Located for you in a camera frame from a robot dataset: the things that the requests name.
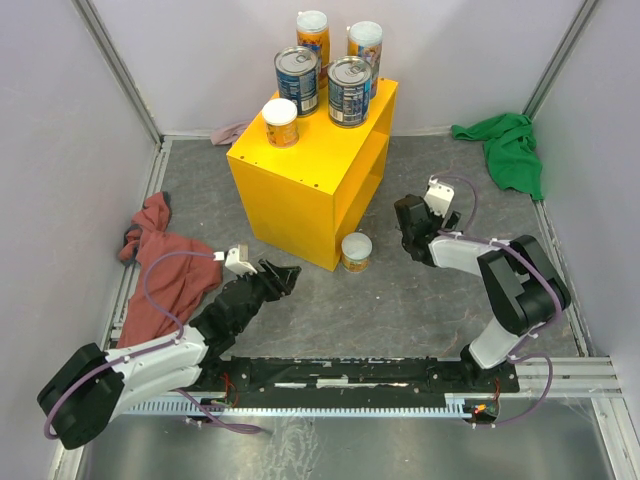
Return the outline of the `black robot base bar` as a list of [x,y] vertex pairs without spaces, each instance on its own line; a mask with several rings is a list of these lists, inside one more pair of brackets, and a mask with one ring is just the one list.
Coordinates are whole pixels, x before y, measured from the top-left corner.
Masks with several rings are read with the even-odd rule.
[[217,360],[194,392],[238,394],[240,408],[443,407],[447,394],[517,393],[516,369],[477,371],[463,360],[422,358],[249,358]]

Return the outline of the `blue can metal pull-tab lid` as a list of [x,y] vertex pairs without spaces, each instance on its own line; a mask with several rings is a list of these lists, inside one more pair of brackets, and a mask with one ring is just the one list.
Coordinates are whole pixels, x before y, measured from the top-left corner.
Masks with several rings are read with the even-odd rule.
[[320,63],[304,46],[288,47],[274,57],[279,97],[292,101],[299,117],[316,112],[319,102]]

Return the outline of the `tall mixed-vegetable label can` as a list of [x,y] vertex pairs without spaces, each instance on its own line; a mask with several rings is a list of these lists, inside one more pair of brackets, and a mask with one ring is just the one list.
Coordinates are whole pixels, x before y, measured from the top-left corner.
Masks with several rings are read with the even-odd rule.
[[377,93],[382,42],[383,30],[376,22],[360,21],[348,29],[347,54],[366,60],[371,67],[370,99]]

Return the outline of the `short orange can white lid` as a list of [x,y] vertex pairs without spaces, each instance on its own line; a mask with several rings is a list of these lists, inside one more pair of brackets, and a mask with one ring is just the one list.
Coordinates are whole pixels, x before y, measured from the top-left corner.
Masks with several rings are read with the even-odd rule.
[[262,108],[268,142],[277,148],[289,148],[299,139],[297,106],[288,99],[269,100]]

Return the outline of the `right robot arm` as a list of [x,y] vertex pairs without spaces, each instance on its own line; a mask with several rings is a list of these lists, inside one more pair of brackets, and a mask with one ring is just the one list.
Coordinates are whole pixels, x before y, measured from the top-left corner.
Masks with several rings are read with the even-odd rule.
[[426,200],[407,195],[394,203],[402,246],[417,262],[454,269],[482,279],[493,318],[461,353],[460,382],[481,391],[495,379],[495,367],[515,358],[527,338],[557,320],[571,295],[538,240],[522,235],[510,241],[473,238],[453,228]]

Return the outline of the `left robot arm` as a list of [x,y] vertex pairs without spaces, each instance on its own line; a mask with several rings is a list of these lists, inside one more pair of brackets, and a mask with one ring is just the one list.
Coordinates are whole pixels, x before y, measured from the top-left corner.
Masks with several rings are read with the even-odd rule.
[[193,385],[212,389],[221,378],[219,357],[264,303],[292,293],[300,273],[298,266],[262,260],[256,272],[226,283],[211,304],[174,333],[120,349],[82,346],[37,396],[46,416],[45,437],[73,450],[155,396]]

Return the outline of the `tall orange drink can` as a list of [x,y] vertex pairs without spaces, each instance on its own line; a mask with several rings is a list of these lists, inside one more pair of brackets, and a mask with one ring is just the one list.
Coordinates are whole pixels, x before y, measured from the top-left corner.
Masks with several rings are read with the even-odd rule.
[[319,88],[328,85],[327,70],[330,63],[329,21],[325,13],[318,10],[306,10],[296,18],[297,44],[315,52],[318,57]]

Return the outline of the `blue can with pull-tab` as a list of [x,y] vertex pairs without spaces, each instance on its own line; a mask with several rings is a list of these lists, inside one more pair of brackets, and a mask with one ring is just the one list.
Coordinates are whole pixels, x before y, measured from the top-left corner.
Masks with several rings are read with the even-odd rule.
[[371,79],[371,66],[358,56],[342,57],[329,66],[329,117],[334,124],[354,128],[366,122]]

